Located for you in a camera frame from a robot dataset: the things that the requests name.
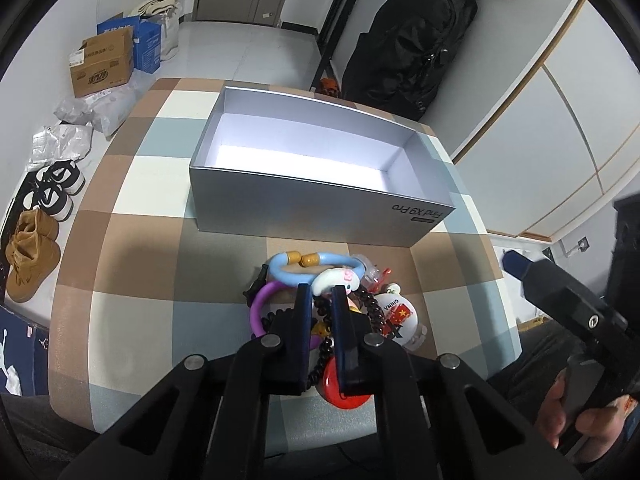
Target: blue bracelet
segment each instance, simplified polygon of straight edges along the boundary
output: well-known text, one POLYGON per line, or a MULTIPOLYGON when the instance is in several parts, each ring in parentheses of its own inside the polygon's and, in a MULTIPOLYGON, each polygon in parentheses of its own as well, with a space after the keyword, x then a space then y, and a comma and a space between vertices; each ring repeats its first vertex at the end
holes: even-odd
POLYGON ((274 280, 282 282, 287 286, 297 287, 302 283, 311 285, 317 274, 298 274, 282 270, 286 265, 300 264, 301 267, 314 267, 318 265, 335 265, 341 267, 351 267, 358 279, 364 276, 364 264, 357 258, 334 253, 313 253, 304 256, 298 251, 287 251, 278 253, 269 261, 269 273, 274 280))

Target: red keychain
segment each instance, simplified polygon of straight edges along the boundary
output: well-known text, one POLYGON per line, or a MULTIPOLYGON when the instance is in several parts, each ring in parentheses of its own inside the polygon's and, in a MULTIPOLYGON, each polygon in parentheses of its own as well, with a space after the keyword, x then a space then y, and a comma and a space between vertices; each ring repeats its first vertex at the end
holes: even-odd
POLYGON ((370 395, 345 396, 340 393, 338 375, 335 368, 335 357, 329 359, 324 369, 324 376, 316 387, 324 400, 342 410, 352 410, 353 408, 362 406, 370 397, 370 395))

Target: silver box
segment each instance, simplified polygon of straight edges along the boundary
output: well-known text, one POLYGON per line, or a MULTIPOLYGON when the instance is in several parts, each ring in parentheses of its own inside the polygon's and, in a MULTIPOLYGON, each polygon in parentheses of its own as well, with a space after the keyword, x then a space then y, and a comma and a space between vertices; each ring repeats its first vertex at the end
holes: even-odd
POLYGON ((198 228, 410 247, 454 209, 424 135, 347 106, 226 87, 190 164, 198 228))

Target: tan suede boot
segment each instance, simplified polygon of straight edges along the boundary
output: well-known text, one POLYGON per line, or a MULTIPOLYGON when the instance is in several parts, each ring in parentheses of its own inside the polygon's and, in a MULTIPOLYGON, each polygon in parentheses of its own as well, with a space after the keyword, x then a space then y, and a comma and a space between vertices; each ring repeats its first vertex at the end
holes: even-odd
POLYGON ((15 227, 15 234, 19 232, 38 233, 54 242, 58 238, 58 229, 59 226, 56 220, 42 209, 36 208, 30 211, 23 211, 20 214, 18 224, 15 227))
POLYGON ((6 291, 16 303, 29 301, 60 262, 60 247, 37 232, 18 232, 6 247, 12 265, 6 291))

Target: blue cardboard box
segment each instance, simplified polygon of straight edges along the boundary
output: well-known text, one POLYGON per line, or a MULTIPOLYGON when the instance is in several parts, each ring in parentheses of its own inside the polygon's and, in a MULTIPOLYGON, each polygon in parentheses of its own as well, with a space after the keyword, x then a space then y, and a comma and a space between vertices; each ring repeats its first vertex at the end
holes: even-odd
POLYGON ((49 330, 0 305, 0 392, 49 393, 49 330))
POLYGON ((133 67, 149 74, 158 70, 162 26, 142 20, 139 16, 132 16, 98 23, 97 33, 122 27, 133 28, 133 67))

